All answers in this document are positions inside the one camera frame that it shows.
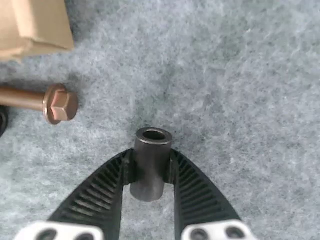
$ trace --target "bolt hole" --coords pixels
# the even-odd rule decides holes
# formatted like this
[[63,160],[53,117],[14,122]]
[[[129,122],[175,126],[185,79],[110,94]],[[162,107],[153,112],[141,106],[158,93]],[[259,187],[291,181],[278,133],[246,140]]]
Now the bolt hole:
[[57,231],[54,229],[47,229],[42,231],[36,240],[54,240],[56,238]]
[[243,239],[245,237],[244,232],[237,227],[228,227],[225,232],[231,239]]
[[202,229],[195,229],[191,232],[191,240],[209,240],[208,234]]
[[150,140],[158,140],[159,141],[159,140],[166,139],[166,136],[162,132],[154,131],[154,130],[145,131],[143,133],[143,136],[147,139],[150,139]]
[[75,240],[94,240],[94,236],[89,233],[84,233],[78,236]]

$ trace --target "bolt shank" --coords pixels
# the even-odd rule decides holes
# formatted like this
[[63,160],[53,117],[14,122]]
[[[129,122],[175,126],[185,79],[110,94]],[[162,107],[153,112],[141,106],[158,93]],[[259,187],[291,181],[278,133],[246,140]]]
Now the bolt shank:
[[6,86],[0,87],[0,105],[3,106],[42,111],[44,97],[44,93],[19,90]]

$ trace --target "copper-colored bolt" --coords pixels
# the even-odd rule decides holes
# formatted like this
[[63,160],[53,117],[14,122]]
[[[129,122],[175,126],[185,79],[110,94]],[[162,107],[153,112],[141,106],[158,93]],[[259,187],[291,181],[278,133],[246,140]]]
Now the copper-colored bolt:
[[0,105],[42,111],[51,124],[72,120],[78,110],[78,97],[64,85],[54,84],[45,93],[0,86]]

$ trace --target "cardboard box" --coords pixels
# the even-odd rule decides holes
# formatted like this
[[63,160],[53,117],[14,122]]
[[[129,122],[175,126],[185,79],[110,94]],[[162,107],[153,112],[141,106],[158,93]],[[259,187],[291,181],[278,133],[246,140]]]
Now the cardboard box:
[[0,0],[0,61],[73,47],[64,0]]

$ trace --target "black rubber object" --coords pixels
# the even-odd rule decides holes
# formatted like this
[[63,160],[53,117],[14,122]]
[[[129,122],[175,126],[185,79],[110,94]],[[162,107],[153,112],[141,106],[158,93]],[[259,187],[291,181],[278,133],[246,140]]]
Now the black rubber object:
[[5,133],[8,126],[8,114],[5,107],[0,106],[0,137]]
[[164,193],[164,175],[170,159],[172,135],[154,127],[136,132],[133,159],[136,162],[135,182],[131,195],[143,202],[152,202]]

